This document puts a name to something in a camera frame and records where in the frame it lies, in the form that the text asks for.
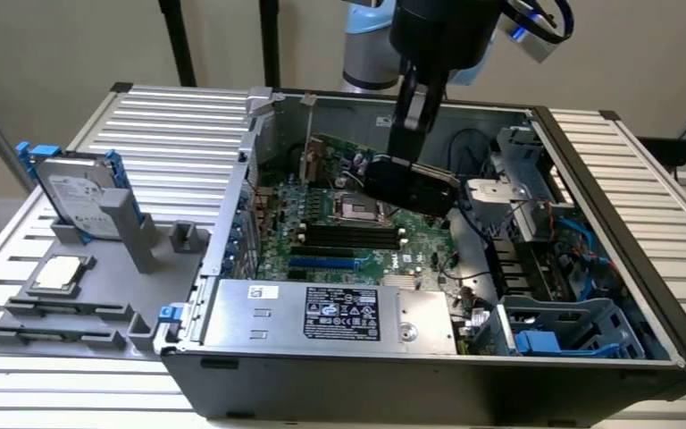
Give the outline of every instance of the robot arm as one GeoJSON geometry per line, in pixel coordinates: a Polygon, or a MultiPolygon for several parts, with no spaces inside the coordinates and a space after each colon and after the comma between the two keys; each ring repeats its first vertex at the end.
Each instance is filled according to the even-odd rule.
{"type": "Polygon", "coordinates": [[[387,140],[389,155],[410,163],[417,161],[449,73],[478,65],[502,15],[513,40],[527,33],[550,46],[567,40],[573,13],[566,0],[555,3],[565,22],[562,36],[545,28],[554,28],[555,22],[537,0],[397,1],[390,44],[401,55],[403,81],[387,140]]]}
{"type": "Polygon", "coordinates": [[[551,28],[551,17],[541,16],[535,0],[397,0],[389,38],[401,56],[403,81],[387,156],[366,169],[365,193],[370,197],[427,215],[449,211],[458,180],[414,164],[433,128],[449,73],[481,62],[503,14],[517,38],[530,31],[546,43],[565,41],[573,31],[573,16],[567,1],[555,3],[563,15],[562,36],[545,29],[551,28]]]}

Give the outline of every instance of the black cable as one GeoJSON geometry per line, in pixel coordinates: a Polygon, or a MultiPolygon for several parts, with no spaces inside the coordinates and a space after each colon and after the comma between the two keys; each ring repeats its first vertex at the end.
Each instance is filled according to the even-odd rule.
{"type": "Polygon", "coordinates": [[[303,147],[306,146],[306,143],[303,141],[299,141],[297,143],[293,143],[287,148],[286,148],[286,152],[285,152],[285,171],[286,172],[290,172],[295,169],[295,166],[291,165],[290,166],[290,160],[291,160],[291,157],[293,157],[293,152],[297,150],[297,149],[302,149],[303,147]]]}
{"type": "Polygon", "coordinates": [[[466,320],[473,320],[473,316],[471,315],[459,315],[457,313],[449,313],[449,315],[451,317],[459,317],[459,318],[466,319],[466,320]]]}
{"type": "Polygon", "coordinates": [[[438,272],[443,275],[443,277],[446,277],[447,279],[451,279],[451,280],[470,280],[470,279],[474,279],[475,277],[479,277],[481,275],[486,275],[486,274],[490,275],[490,271],[481,271],[479,273],[474,273],[466,277],[454,277],[451,274],[449,274],[446,272],[446,264],[449,264],[449,261],[451,259],[454,259],[455,255],[457,255],[457,252],[454,252],[451,254],[451,256],[443,260],[443,262],[441,263],[441,266],[438,266],[438,272]]]}
{"type": "Polygon", "coordinates": [[[493,247],[494,243],[490,241],[490,238],[486,237],[486,234],[483,234],[483,232],[475,226],[475,223],[470,219],[470,214],[466,212],[466,209],[462,206],[462,202],[461,201],[459,201],[459,204],[457,204],[457,208],[459,209],[459,214],[465,218],[465,222],[466,222],[467,226],[470,227],[470,230],[473,230],[473,232],[479,236],[479,238],[486,242],[486,244],[490,247],[493,247]]]}
{"type": "Polygon", "coordinates": [[[473,149],[470,149],[469,147],[465,147],[465,152],[466,152],[466,155],[470,157],[470,161],[473,161],[473,169],[478,170],[478,175],[479,175],[483,164],[475,158],[475,154],[473,154],[473,149]]]}
{"type": "Polygon", "coordinates": [[[394,215],[395,213],[398,213],[398,212],[399,212],[399,210],[401,210],[401,207],[395,207],[395,208],[393,209],[393,211],[391,211],[389,214],[386,214],[386,219],[387,219],[391,215],[394,215]]]}
{"type": "Polygon", "coordinates": [[[449,139],[449,144],[446,146],[446,170],[449,170],[450,172],[453,172],[454,170],[451,169],[451,154],[454,152],[454,143],[455,143],[455,140],[457,138],[466,132],[475,132],[487,142],[490,142],[490,137],[486,135],[486,133],[481,130],[478,130],[477,128],[463,128],[462,130],[457,131],[453,135],[451,135],[451,138],[449,139]]]}

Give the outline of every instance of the blue cable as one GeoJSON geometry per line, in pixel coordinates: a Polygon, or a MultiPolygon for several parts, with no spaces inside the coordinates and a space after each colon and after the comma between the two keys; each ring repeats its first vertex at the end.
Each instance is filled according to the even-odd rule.
{"type": "Polygon", "coordinates": [[[591,292],[591,275],[590,270],[586,270],[586,282],[583,283],[583,289],[581,290],[579,297],[577,298],[577,302],[581,302],[586,299],[587,295],[591,292]]]}
{"type": "Polygon", "coordinates": [[[562,223],[565,226],[567,226],[571,230],[575,232],[579,232],[583,237],[586,237],[586,245],[590,251],[593,251],[591,248],[591,232],[586,231],[581,225],[578,225],[575,222],[570,221],[569,219],[565,219],[562,217],[557,218],[557,223],[562,223]]]}

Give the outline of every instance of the motherboard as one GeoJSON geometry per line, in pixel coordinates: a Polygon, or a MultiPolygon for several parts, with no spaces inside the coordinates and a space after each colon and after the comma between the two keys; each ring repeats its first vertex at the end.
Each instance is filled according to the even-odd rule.
{"type": "Polygon", "coordinates": [[[305,153],[299,177],[255,190],[258,279],[453,289],[439,269],[454,255],[449,222],[363,195],[377,152],[314,135],[305,153]]]}

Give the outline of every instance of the sticker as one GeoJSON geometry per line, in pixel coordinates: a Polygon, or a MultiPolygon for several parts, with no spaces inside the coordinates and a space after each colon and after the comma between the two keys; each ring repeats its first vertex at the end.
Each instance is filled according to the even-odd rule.
{"type": "Polygon", "coordinates": [[[87,179],[59,175],[49,176],[49,182],[75,227],[99,237],[118,237],[111,217],[99,210],[98,185],[87,179]]]}
{"type": "Polygon", "coordinates": [[[391,125],[393,125],[393,119],[390,118],[390,116],[378,116],[375,118],[375,127],[390,128],[391,125]]]}
{"type": "Polygon", "coordinates": [[[277,299],[279,298],[279,287],[254,285],[247,288],[247,299],[277,299]]]}
{"type": "Polygon", "coordinates": [[[303,334],[313,340],[379,341],[377,290],[306,288],[303,334]]]}

